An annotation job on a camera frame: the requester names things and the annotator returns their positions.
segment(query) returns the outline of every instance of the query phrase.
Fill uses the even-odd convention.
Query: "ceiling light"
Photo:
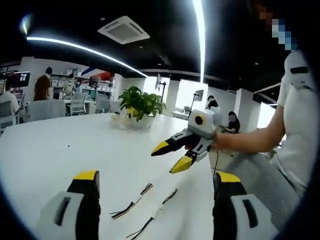
[[[193,7],[195,10],[196,21],[198,24],[198,34],[200,42],[200,83],[203,83],[205,76],[206,29],[201,0],[193,0]]]
[[[74,48],[77,48],[77,49],[82,49],[82,50],[85,50],[87,52],[90,52],[90,53],[93,53],[93,54],[96,54],[96,55],[99,55],[101,57],[104,57],[106,59],[109,59],[117,64],[120,64],[124,67],[126,67],[127,69],[130,69],[132,71],[135,71],[136,73],[144,76],[145,78],[147,78],[148,76],[144,73],[142,73],[141,71],[133,68],[132,66],[129,66],[127,64],[125,64],[124,62],[122,61],[119,61],[111,56],[108,56],[108,55],[105,55],[101,52],[98,52],[98,51],[95,51],[95,50],[92,50],[90,48],[87,48],[85,46],[80,46],[80,45],[77,45],[77,44],[74,44],[74,43],[71,43],[71,42],[67,42],[67,41],[61,41],[61,40],[57,40],[57,39],[52,39],[52,38],[45,38],[45,37],[36,37],[36,36],[28,36],[26,38],[28,41],[44,41],[44,42],[51,42],[51,43],[56,43],[56,44],[62,44],[62,45],[67,45],[67,46],[70,46],[70,47],[74,47]]]

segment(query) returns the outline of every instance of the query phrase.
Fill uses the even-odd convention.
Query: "person in white shirt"
[[[11,102],[11,107],[13,112],[17,114],[19,112],[20,106],[18,104],[17,97],[10,92],[12,87],[12,82],[10,80],[5,81],[5,92],[0,95],[0,103]]]
[[[74,75],[70,74],[63,85],[63,93],[66,97],[71,97],[72,93],[74,92],[74,87]]]
[[[284,62],[277,108],[266,128],[239,134],[218,133],[216,149],[236,152],[269,152],[286,134],[281,148],[270,160],[302,196],[317,154],[319,112],[317,90],[301,51]]]

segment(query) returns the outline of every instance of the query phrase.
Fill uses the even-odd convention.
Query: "office chair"
[[[118,113],[120,112],[120,101],[110,101],[110,109],[109,112],[110,113]]]
[[[32,101],[27,108],[28,122],[62,118],[66,115],[66,104],[63,100]]]
[[[13,126],[19,123],[18,115],[15,115],[11,106],[11,101],[0,103],[0,133],[2,133],[6,127]]]
[[[96,114],[107,113],[109,111],[110,104],[109,104],[109,98],[107,95],[97,93],[95,96],[95,100],[96,100],[96,109],[95,109]]]
[[[224,172],[241,180],[248,194],[254,194],[271,212],[271,222],[280,231],[300,198],[269,157],[261,153],[237,153]]]
[[[82,115],[86,113],[85,100],[86,93],[74,92],[71,99],[71,104],[66,105],[67,116]]]

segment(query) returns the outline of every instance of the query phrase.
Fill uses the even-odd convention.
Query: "person wearing mask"
[[[277,108],[269,125],[239,134],[217,133],[216,150],[269,152],[286,140],[270,163],[276,166],[299,196],[308,185],[317,154],[319,112],[316,87],[301,51],[284,62]]]
[[[36,80],[33,101],[47,100],[50,97],[50,77],[47,73]]]
[[[217,101],[215,100],[215,97],[213,95],[208,96],[208,104],[206,106],[207,109],[210,109],[211,107],[219,107]]]
[[[240,122],[237,115],[235,114],[234,111],[230,111],[228,115],[229,115],[229,124],[228,124],[228,127],[225,128],[225,131],[230,134],[239,133]]]
[[[12,82],[10,80],[6,80],[4,85],[5,92],[0,95],[0,104],[5,102],[11,102],[11,108],[14,114],[18,114],[20,110],[20,106],[19,106],[17,97],[10,92],[11,87],[12,87]]]
[[[63,93],[67,98],[72,96],[74,87],[74,75],[71,73],[63,85]]]
[[[82,86],[81,86],[81,80],[78,79],[75,83],[75,86],[74,86],[74,92],[75,93],[82,93]]]

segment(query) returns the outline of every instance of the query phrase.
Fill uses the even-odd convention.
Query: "desk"
[[[63,100],[65,104],[71,104],[71,99],[64,99]],[[93,100],[85,100],[84,101],[85,106],[85,114],[95,114],[97,103]]]
[[[139,237],[141,240],[213,239],[214,186],[209,157],[188,171],[169,170],[184,148],[151,157],[158,143],[187,127],[187,121],[157,115],[149,131],[110,124],[114,113],[61,117],[8,127],[0,138],[0,180],[4,194],[27,227],[81,171],[100,171],[99,239],[123,240],[138,231],[160,203],[179,191]],[[147,183],[154,187],[117,220]]]
[[[189,119],[189,114],[185,114],[184,112],[180,111],[173,111],[172,116],[177,119],[182,119],[182,120],[188,120]]]

